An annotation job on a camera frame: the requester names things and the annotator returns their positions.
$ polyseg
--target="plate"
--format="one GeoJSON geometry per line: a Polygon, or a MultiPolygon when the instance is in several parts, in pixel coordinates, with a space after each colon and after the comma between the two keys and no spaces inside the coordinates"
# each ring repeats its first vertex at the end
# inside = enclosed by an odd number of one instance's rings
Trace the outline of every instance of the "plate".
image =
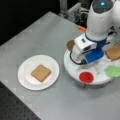
{"type": "Polygon", "coordinates": [[[18,70],[18,80],[22,86],[30,90],[42,90],[51,86],[59,76],[59,65],[50,56],[36,55],[25,60],[18,70]],[[51,74],[44,82],[39,82],[32,75],[37,66],[43,65],[51,70],[51,74]]]}

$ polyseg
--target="table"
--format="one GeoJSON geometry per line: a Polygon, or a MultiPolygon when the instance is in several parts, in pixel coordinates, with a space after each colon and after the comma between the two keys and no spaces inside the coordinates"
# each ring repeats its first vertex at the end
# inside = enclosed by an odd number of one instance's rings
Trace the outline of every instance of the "table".
{"type": "Polygon", "coordinates": [[[64,68],[66,43],[81,32],[52,12],[0,47],[0,81],[42,120],[118,120],[120,117],[120,80],[97,90],[78,87],[64,68]],[[42,91],[20,85],[17,71],[34,55],[49,55],[60,66],[58,80],[42,91]]]}

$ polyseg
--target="bread slice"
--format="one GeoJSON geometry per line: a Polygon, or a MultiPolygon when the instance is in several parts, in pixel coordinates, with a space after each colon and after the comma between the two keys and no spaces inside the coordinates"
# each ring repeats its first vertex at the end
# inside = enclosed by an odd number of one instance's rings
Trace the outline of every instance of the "bread slice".
{"type": "Polygon", "coordinates": [[[69,51],[72,51],[74,45],[75,45],[74,40],[68,41],[68,42],[67,42],[67,49],[68,49],[69,51]]]}
{"type": "Polygon", "coordinates": [[[31,75],[35,77],[38,81],[43,82],[49,75],[51,74],[51,70],[46,68],[43,65],[39,65],[31,75]]]}
{"type": "Polygon", "coordinates": [[[120,59],[120,44],[114,45],[112,48],[106,50],[105,53],[111,61],[120,59]]]}

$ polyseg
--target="red lid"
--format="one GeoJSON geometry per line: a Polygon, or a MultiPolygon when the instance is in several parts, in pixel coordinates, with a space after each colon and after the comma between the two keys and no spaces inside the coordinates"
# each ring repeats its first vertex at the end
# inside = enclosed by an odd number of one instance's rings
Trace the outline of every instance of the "red lid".
{"type": "Polygon", "coordinates": [[[92,73],[90,72],[82,72],[79,75],[79,79],[80,81],[82,81],[83,83],[91,83],[94,80],[94,76],[92,73]]]}

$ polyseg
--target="white robot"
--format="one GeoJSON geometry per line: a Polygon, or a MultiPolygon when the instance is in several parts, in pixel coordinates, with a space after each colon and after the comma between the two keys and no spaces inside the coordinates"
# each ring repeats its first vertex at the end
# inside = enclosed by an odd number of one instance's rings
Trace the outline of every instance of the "white robot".
{"type": "Polygon", "coordinates": [[[104,50],[119,42],[120,0],[94,0],[88,14],[87,30],[74,40],[72,52],[67,50],[64,65],[67,72],[80,83],[108,83],[104,69],[113,64],[104,50]]]}

